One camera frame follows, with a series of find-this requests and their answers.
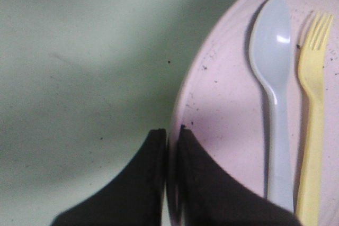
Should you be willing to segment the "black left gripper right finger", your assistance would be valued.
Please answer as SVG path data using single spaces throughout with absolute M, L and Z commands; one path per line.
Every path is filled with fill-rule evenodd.
M 178 139 L 177 173 L 185 225 L 300 225 L 292 213 L 231 177 L 184 126 Z

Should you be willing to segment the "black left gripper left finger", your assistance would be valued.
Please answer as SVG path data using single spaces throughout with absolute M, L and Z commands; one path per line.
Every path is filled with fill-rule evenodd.
M 125 168 L 100 191 L 58 215 L 52 225 L 160 225 L 166 131 L 149 131 Z

